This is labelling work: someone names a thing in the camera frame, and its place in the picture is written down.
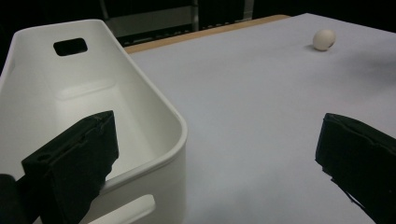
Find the egg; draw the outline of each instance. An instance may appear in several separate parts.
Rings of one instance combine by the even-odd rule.
[[[328,50],[335,42],[335,32],[333,30],[319,30],[314,35],[313,45],[317,50]]]

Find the table surface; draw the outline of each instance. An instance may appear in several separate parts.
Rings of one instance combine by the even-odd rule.
[[[320,29],[328,51],[312,48]],[[131,53],[188,123],[185,223],[374,223],[315,152],[326,113],[396,135],[395,46],[303,14]]]

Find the bin handle hole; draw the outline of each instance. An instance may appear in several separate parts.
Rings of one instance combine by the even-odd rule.
[[[53,44],[53,48],[61,57],[83,53],[88,50],[87,43],[83,38],[75,38],[59,41]]]

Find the white plastic bin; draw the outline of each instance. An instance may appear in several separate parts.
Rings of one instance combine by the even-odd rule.
[[[87,50],[55,50],[75,39]],[[22,159],[107,110],[114,111],[120,157],[81,223],[181,223],[186,122],[99,20],[14,35],[0,77],[0,173],[19,179]]]

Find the wooden table edge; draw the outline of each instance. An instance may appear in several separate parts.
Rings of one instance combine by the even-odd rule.
[[[124,49],[128,54],[131,54],[131,53],[143,51],[146,49],[155,49],[155,48],[158,48],[161,46],[171,45],[171,44],[175,44],[178,42],[182,42],[182,41],[186,41],[186,40],[190,40],[190,39],[194,39],[194,38],[198,38],[198,37],[202,37],[202,36],[206,36],[206,35],[219,34],[219,33],[237,30],[237,29],[241,29],[241,28],[245,28],[245,27],[249,27],[249,26],[264,24],[264,23],[271,22],[271,21],[280,21],[280,20],[283,20],[283,19],[286,19],[289,17],[290,16],[287,16],[287,15],[274,15],[274,16],[264,17],[264,18],[260,18],[260,19],[256,19],[256,20],[241,21],[241,22],[224,25],[224,26],[220,26],[220,27],[216,27],[216,28],[211,28],[211,29],[207,29],[207,30],[203,30],[203,31],[193,32],[193,33],[189,33],[189,34],[185,34],[185,35],[176,35],[176,36],[159,39],[159,40],[155,40],[155,41],[151,41],[151,42],[147,42],[147,43],[132,45],[129,47],[125,47]]]

